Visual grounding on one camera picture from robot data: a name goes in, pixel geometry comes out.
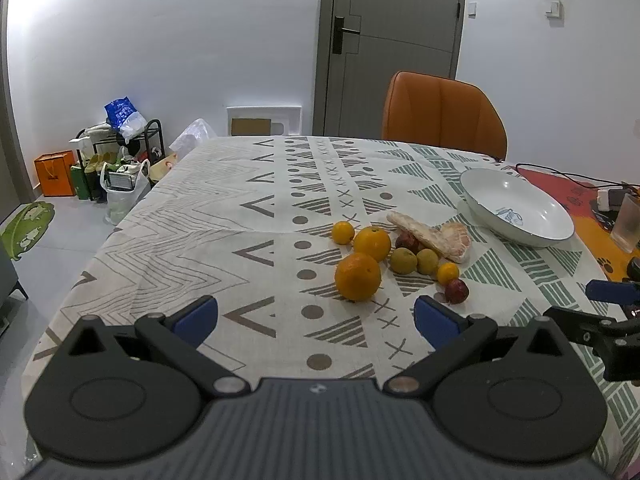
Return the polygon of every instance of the orange leather chair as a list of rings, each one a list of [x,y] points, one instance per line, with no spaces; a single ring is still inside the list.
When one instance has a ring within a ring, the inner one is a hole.
[[[382,138],[500,159],[507,154],[502,121],[479,88],[414,72],[398,72],[391,80]]]

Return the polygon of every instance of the white bowl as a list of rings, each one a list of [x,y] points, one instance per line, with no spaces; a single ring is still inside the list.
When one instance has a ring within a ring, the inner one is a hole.
[[[466,170],[460,184],[482,222],[515,242],[548,247],[574,235],[574,221],[564,207],[526,180],[476,168]]]

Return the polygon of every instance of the patterned tablecloth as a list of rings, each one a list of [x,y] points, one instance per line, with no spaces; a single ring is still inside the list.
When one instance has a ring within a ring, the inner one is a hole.
[[[261,376],[372,378],[379,383],[432,347],[414,328],[429,276],[394,275],[367,303],[341,298],[335,264],[349,248],[329,238],[348,220],[392,229],[386,214],[430,225],[465,223],[473,246],[461,266],[470,296],[456,310],[525,324],[556,304],[623,319],[591,302],[585,284],[604,277],[577,236],[545,250],[501,240],[461,199],[466,168],[510,172],[487,156],[418,144],[331,137],[227,137],[190,153],[120,223],[66,297],[23,375],[28,393],[83,314],[125,324],[172,314],[214,295],[220,320],[200,351],[254,385]],[[594,458],[624,470],[638,450],[639,390],[606,383],[602,362],[578,354],[601,387],[609,418]]]

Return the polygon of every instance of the blue gripper pad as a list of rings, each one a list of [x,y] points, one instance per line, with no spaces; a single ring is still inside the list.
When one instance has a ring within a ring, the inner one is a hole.
[[[197,348],[213,332],[218,323],[218,302],[204,296],[191,303],[190,312],[179,319],[170,330],[190,346]]]
[[[414,323],[420,335],[436,350],[458,337],[466,328],[466,320],[462,316],[429,296],[420,296],[415,300]]]
[[[640,289],[635,283],[591,280],[584,291],[591,301],[604,301],[618,305],[633,305],[640,302]]]

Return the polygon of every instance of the plastic bag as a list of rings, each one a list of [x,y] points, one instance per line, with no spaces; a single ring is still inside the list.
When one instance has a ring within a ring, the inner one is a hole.
[[[116,189],[109,188],[104,183],[104,170],[106,168],[106,164],[102,165],[102,171],[100,172],[100,185],[107,192],[107,216],[106,219],[109,223],[113,225],[118,225],[120,221],[133,209],[133,206],[136,205],[138,200],[144,196],[149,189],[151,189],[151,184],[149,179],[144,175],[143,170],[146,167],[146,171],[148,174],[149,171],[149,160],[145,159],[140,167],[140,171],[138,172],[138,177],[136,179],[136,185],[132,191],[118,191]]]
[[[207,121],[196,119],[171,143],[169,149],[177,153],[177,160],[181,160],[187,153],[213,137],[217,135]]]
[[[178,161],[178,154],[172,153],[169,156],[166,156],[164,159],[156,162],[149,169],[149,179],[151,182],[159,182],[162,177],[164,177],[171,169],[174,164]]]
[[[125,144],[128,144],[130,139],[145,130],[145,118],[136,110],[128,97],[116,99],[106,105],[104,109],[107,111],[111,126],[120,132]]]

